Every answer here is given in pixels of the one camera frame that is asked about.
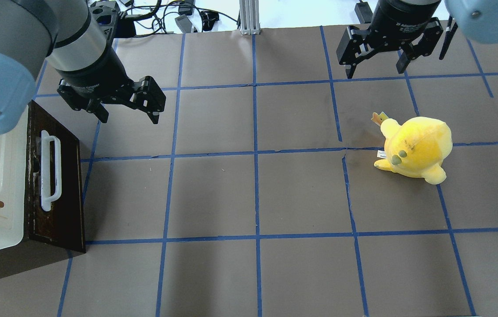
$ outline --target black connector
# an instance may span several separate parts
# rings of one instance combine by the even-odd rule
[[[194,7],[194,0],[184,0],[184,4],[179,6],[180,15],[192,15],[192,9]]]
[[[360,24],[371,23],[372,22],[372,10],[368,2],[359,2],[355,5],[355,13],[360,21]]]

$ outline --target stuffed animal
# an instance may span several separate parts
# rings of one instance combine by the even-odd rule
[[[384,151],[386,158],[374,166],[408,177],[424,178],[436,185],[447,175],[440,167],[452,151],[450,128],[441,120],[414,117],[403,125],[382,114],[373,114],[372,121],[380,123],[380,130],[386,137]]]

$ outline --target plush toy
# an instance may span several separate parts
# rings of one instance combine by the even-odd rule
[[[386,137],[386,158],[374,163],[376,168],[408,177],[424,178],[436,185],[447,175],[440,167],[452,151],[450,128],[441,120],[414,117],[403,125],[382,114],[373,114],[372,121],[380,124]]]

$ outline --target brown cabinet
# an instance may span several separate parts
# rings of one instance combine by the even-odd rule
[[[40,202],[40,135],[61,143],[62,194],[44,211]],[[85,252],[79,140],[36,102],[29,104],[26,145],[24,236],[0,250],[0,278],[35,269]],[[51,188],[55,188],[54,147],[50,146]]]

